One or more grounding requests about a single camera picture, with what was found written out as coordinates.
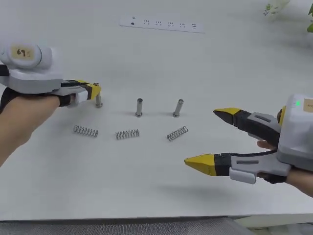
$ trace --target label sticker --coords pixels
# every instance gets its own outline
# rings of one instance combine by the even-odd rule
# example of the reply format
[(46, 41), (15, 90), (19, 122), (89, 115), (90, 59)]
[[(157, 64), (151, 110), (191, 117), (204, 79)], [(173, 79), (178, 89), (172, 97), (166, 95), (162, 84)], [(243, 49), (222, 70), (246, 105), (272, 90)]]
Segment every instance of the label sticker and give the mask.
[(304, 99), (303, 111), (313, 113), (313, 99)]
[(11, 56), (14, 59), (33, 60), (35, 57), (35, 49), (33, 47), (25, 47), (23, 45), (11, 46)]

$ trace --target yellow plastic part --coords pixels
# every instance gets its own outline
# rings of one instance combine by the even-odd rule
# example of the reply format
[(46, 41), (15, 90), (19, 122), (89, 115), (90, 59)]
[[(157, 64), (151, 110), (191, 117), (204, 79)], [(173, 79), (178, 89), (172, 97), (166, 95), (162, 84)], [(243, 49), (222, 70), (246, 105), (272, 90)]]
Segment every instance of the yellow plastic part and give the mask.
[(101, 92), (100, 86), (95, 86), (94, 84), (91, 84), (89, 82), (83, 81), (83, 80), (77, 80), (81, 83), (88, 83), (87, 86), (91, 87), (91, 97), (90, 99), (95, 99), (95, 97)]
[(187, 166), (210, 176), (216, 176), (214, 154), (203, 154), (184, 160)]
[(225, 112), (225, 113), (229, 113), (231, 115), (234, 115), (236, 113), (238, 113), (241, 109), (238, 108), (223, 108), (223, 109), (215, 109), (214, 111), (217, 112)]
[(278, 124), (279, 124), (280, 126), (283, 124), (285, 111), (286, 111), (286, 106), (284, 106), (284, 107), (282, 108), (282, 113), (281, 113), (281, 115), (280, 115), (279, 122), (278, 122)]

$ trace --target handwritten number label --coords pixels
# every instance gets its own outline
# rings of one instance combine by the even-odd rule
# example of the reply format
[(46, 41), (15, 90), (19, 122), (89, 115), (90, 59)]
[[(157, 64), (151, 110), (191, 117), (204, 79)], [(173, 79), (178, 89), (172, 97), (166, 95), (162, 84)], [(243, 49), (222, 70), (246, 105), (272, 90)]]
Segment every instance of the handwritten number label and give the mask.
[(25, 47), (20, 45), (11, 47), (11, 55), (14, 59), (33, 60), (34, 54), (35, 50), (33, 47)]

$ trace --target finger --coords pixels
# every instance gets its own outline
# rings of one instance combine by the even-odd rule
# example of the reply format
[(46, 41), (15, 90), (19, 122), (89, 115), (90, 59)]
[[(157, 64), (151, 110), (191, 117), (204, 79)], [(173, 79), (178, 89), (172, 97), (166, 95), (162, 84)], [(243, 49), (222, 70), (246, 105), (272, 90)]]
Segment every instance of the finger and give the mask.
[(257, 141), (257, 145), (260, 148), (266, 148), (266, 149), (270, 149), (270, 150), (274, 150), (275, 149), (275, 147), (273, 147), (272, 145), (270, 145), (266, 141)]

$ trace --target gray floor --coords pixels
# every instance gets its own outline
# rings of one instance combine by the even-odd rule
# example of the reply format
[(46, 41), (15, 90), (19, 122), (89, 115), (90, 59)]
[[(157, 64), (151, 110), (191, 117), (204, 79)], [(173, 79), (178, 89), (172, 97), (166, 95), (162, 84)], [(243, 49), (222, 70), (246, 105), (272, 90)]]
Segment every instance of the gray floor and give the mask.
[(0, 235), (253, 235), (231, 218), (2, 222)]

